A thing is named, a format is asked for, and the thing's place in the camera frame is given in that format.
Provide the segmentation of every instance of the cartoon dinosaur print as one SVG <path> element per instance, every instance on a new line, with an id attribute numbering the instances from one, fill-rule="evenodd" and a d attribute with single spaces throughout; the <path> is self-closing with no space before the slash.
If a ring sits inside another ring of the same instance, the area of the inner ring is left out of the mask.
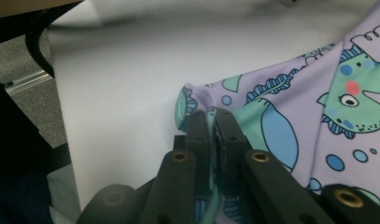
<path id="1" fill-rule="evenodd" d="M 176 127 L 183 132 L 186 130 L 185 117 L 191 115 L 198 107 L 198 102 L 191 95 L 192 89 L 183 87 L 176 102 Z"/>
<path id="2" fill-rule="evenodd" d="M 259 98 L 233 115 L 253 148 L 272 152 L 291 172 L 298 159 L 298 141 L 289 123 L 274 105 Z"/>
<path id="3" fill-rule="evenodd" d="M 380 63 L 356 45 L 344 50 L 330 92 L 317 101 L 334 134 L 353 139 L 380 130 Z"/>
<path id="4" fill-rule="evenodd" d="M 249 104 L 266 94 L 278 94 L 281 91 L 287 90 L 297 73 L 307 67 L 310 63 L 323 57 L 327 52 L 331 51 L 334 46 L 334 44 L 329 44 L 297 57 L 297 59 L 302 62 L 300 63 L 300 67 L 293 68 L 288 74 L 280 74 L 276 78 L 269 78 L 264 85 L 259 84 L 255 86 L 254 91 L 247 93 L 246 103 Z"/>

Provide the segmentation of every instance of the blue circle print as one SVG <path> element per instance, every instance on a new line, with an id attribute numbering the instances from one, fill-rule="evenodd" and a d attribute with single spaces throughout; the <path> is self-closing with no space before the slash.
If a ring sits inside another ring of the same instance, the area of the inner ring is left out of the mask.
<path id="1" fill-rule="evenodd" d="M 312 191 L 318 191 L 321 190 L 321 184 L 320 182 L 318 182 L 317 179 L 311 178 L 311 180 L 309 181 L 308 188 Z"/>
<path id="2" fill-rule="evenodd" d="M 366 70 L 372 70 L 372 69 L 375 67 L 375 64 L 374 64 L 373 61 L 371 61 L 371 60 L 366 60 L 366 61 L 364 61 L 364 63 L 363 63 L 363 67 L 364 67 Z"/>
<path id="3" fill-rule="evenodd" d="M 350 129 L 353 129 L 353 124 L 349 120 L 344 120 L 344 125 Z"/>
<path id="4" fill-rule="evenodd" d="M 341 70 L 341 73 L 344 74 L 345 76 L 350 76 L 353 71 L 352 67 L 347 64 L 342 65 L 340 70 Z"/>
<path id="5" fill-rule="evenodd" d="M 366 162 L 366 161 L 368 161 L 367 154 L 365 154 L 365 152 L 361 151 L 360 149 L 354 150 L 353 151 L 353 156 L 359 162 Z"/>
<path id="6" fill-rule="evenodd" d="M 224 105 L 230 105 L 230 104 L 232 103 L 232 99 L 231 99 L 231 97 L 230 97 L 230 96 L 227 96 L 227 95 L 223 96 L 223 97 L 221 98 L 221 101 L 222 101 L 222 103 L 223 103 Z"/>
<path id="7" fill-rule="evenodd" d="M 330 168 L 334 171 L 341 172 L 345 169 L 345 164 L 341 160 L 341 158 L 330 154 L 326 157 L 326 163 L 330 166 Z"/>

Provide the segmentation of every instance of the lavender fabric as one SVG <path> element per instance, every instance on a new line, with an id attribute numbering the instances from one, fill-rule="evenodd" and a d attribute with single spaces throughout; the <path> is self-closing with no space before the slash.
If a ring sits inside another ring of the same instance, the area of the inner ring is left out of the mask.
<path id="1" fill-rule="evenodd" d="M 177 128 L 196 111 L 213 117 L 214 107 L 232 111 L 251 146 L 274 153 L 304 188 L 345 184 L 380 204 L 380 1 L 340 42 L 213 84 L 185 84 Z"/>

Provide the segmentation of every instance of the cartoon dinosaur face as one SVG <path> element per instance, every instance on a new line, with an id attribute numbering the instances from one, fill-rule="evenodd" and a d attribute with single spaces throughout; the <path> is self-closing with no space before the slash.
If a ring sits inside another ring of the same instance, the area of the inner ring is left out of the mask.
<path id="1" fill-rule="evenodd" d="M 334 48 L 335 44 L 329 44 L 319 49 L 312 50 L 308 53 L 301 55 L 306 61 L 306 65 L 309 65 L 311 62 L 318 60 L 323 57 L 324 54 L 328 53 L 330 50 Z"/>
<path id="2" fill-rule="evenodd" d="M 332 133 L 355 133 L 380 129 L 380 64 L 366 53 L 340 63 L 331 91 L 318 99 L 325 106 L 323 122 Z"/>

